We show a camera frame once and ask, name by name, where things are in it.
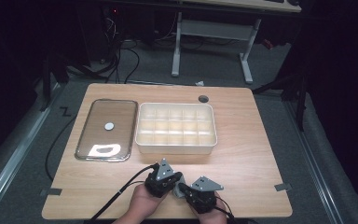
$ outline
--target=plastic container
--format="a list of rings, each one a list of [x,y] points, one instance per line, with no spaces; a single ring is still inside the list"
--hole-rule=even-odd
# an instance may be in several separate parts
[[[141,104],[135,142],[142,153],[210,154],[217,144],[206,104]]]

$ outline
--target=gray carpet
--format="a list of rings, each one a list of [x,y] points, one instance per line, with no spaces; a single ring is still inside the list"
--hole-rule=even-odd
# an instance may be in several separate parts
[[[254,46],[249,64],[255,83],[249,86],[244,83],[241,65],[236,54],[184,49],[181,75],[172,78],[170,75],[172,47],[150,48],[139,45],[133,50],[139,54],[141,61],[129,82],[147,81],[194,85],[195,82],[204,81],[205,86],[254,89],[275,78],[289,48],[290,46],[285,46],[267,50],[263,46]],[[136,56],[128,50],[122,50],[121,56],[118,71],[120,80],[123,81],[136,65]],[[51,112],[34,140],[29,154],[0,202],[0,223],[83,223],[81,220],[44,220],[41,217],[41,211],[45,197],[40,196],[40,191],[48,189],[51,184],[44,168],[48,150],[65,124],[76,115],[85,90],[91,82],[95,81],[84,77],[72,77],[60,98],[51,106]],[[296,129],[293,127],[291,117],[286,112],[279,95],[275,91],[269,91],[257,95],[255,99],[282,179],[293,187],[288,191],[293,207],[293,214],[290,217],[257,218],[256,221],[260,224],[330,223],[304,159]],[[358,223],[356,194],[325,139],[324,131],[311,107],[310,100],[308,100],[308,104],[310,106],[305,114],[305,129],[312,149],[314,149],[315,157],[321,164],[326,180],[337,199],[338,207],[342,209],[341,215],[345,223]],[[62,107],[68,108],[67,114],[70,114],[71,117],[63,115]],[[72,124],[60,135],[49,155],[48,169],[53,175],[60,162],[71,128]]]

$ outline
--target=person's left hand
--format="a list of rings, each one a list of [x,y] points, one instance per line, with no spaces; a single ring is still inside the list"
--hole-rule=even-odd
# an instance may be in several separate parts
[[[157,210],[159,204],[165,197],[167,197],[167,194],[161,198],[154,197],[147,191],[144,184],[136,186],[128,211],[114,223],[141,223]]]

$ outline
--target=divided storage box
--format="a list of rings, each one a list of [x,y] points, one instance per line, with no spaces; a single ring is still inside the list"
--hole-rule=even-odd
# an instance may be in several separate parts
[[[210,154],[217,144],[213,109],[205,104],[141,104],[135,142],[142,153]]]

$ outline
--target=person's right hand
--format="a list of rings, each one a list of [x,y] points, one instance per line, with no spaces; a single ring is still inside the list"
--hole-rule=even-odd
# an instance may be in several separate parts
[[[215,191],[214,195],[219,197],[219,194]],[[216,199],[216,207],[226,211],[226,207],[222,200]],[[190,206],[193,213],[197,216],[200,224],[227,224],[227,216],[217,209],[212,209],[209,213],[199,214],[192,206]]]

